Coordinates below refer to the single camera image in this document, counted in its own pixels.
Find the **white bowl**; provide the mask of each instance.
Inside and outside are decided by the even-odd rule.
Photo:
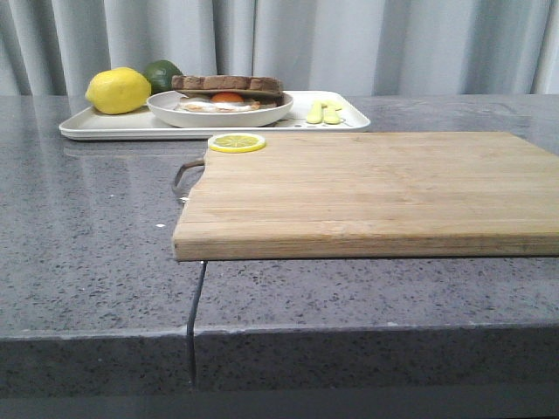
[[[196,113],[177,111],[179,99],[175,91],[154,94],[148,98],[148,108],[160,120],[174,127],[263,127],[286,116],[293,106],[293,97],[283,93],[284,104],[269,109],[236,113]]]

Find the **curtain fold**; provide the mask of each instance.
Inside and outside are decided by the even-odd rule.
[[[559,0],[0,0],[0,94],[157,59],[343,95],[559,93]]]

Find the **wooden cutting board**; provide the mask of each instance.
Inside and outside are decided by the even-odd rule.
[[[266,140],[207,152],[177,260],[559,254],[559,157],[511,134]]]

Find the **lemon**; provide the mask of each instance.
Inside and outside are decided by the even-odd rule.
[[[151,85],[136,70],[119,67],[96,74],[89,82],[86,99],[103,113],[134,111],[146,103]]]
[[[167,59],[160,59],[149,63],[143,75],[151,83],[151,94],[172,90],[173,76],[182,76],[183,73]]]
[[[211,150],[222,153],[248,153],[260,150],[265,145],[264,137],[246,133],[214,135],[208,140]]]

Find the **gray countertop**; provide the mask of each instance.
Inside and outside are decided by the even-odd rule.
[[[369,131],[559,154],[558,96],[348,99]],[[85,106],[0,99],[0,398],[558,384],[559,258],[178,264],[170,182],[205,141],[61,136]]]

